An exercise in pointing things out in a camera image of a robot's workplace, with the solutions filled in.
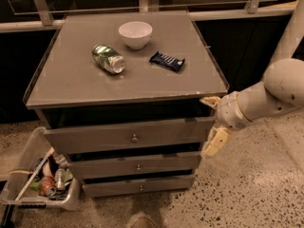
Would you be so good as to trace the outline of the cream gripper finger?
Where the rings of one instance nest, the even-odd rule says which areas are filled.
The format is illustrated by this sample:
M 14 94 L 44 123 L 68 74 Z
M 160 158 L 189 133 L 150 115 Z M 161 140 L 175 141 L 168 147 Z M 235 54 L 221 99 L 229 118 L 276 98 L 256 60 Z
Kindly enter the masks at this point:
M 214 156 L 222 147 L 224 147 L 231 139 L 231 131 L 223 126 L 213 126 L 209 132 L 207 141 L 202 148 L 204 156 Z
M 216 109 L 220 102 L 220 97 L 218 97 L 218 96 L 203 97 L 199 101 L 204 105 L 207 105 L 213 109 Z

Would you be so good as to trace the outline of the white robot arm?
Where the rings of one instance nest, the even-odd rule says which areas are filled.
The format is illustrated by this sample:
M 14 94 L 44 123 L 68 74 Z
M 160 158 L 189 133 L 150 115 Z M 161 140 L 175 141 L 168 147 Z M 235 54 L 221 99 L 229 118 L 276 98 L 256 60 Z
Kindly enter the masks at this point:
M 297 0 L 260 82 L 222 98 L 212 96 L 200 100 L 215 110 L 216 117 L 202 148 L 205 156 L 215 155 L 235 131 L 255 120 L 286 115 L 304 107 L 304 62 L 294 57 L 303 37 L 304 0 Z

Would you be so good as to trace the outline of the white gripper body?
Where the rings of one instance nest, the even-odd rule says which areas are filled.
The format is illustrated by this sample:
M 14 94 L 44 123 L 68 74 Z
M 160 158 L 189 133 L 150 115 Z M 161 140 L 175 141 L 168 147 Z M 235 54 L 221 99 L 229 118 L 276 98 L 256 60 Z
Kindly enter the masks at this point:
M 252 122 L 241 112 L 238 105 L 238 92 L 224 96 L 217 105 L 218 122 L 230 130 L 241 130 Z

